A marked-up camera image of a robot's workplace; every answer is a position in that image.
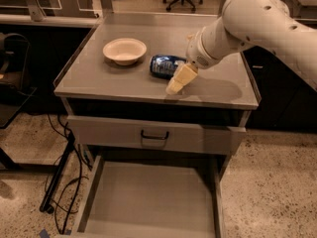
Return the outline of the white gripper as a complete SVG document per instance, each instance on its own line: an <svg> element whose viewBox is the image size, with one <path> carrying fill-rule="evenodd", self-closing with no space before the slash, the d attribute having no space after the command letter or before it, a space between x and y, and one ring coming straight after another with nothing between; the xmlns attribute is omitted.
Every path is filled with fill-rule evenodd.
<svg viewBox="0 0 317 238"><path fill-rule="evenodd" d="M207 69L220 61L212 58L203 46L203 31L187 36L186 59L188 63L180 64L170 79L166 93L173 95L190 83L197 75L199 69Z"/></svg>

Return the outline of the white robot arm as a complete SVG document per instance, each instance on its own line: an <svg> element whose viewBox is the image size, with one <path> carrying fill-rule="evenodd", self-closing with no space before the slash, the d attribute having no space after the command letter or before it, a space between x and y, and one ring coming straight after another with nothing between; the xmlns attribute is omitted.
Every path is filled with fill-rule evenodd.
<svg viewBox="0 0 317 238"><path fill-rule="evenodd" d="M254 46L269 51L317 88L316 29L292 19L280 0L226 0L220 17L188 38L186 62L178 66L166 92L179 92L200 69Z"/></svg>

